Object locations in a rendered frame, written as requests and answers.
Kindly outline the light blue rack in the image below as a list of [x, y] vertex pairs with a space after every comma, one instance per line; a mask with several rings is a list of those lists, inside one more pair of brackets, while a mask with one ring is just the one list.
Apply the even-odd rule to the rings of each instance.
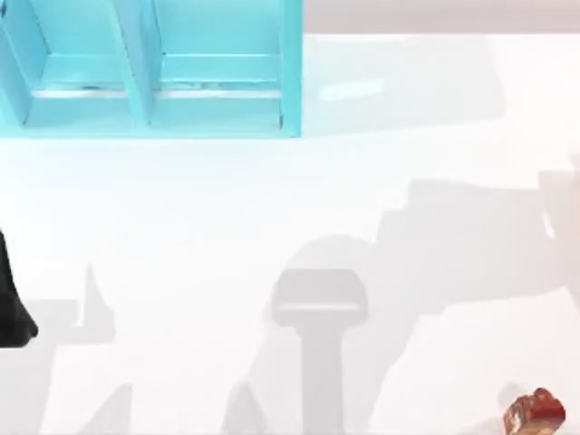
[[0, 138], [297, 138], [303, 0], [0, 0]]

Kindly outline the red brown book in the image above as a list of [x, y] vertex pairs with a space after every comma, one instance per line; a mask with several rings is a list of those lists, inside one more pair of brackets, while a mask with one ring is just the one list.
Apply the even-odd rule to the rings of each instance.
[[503, 414], [505, 435], [554, 435], [565, 421], [563, 403], [542, 387], [517, 397]]

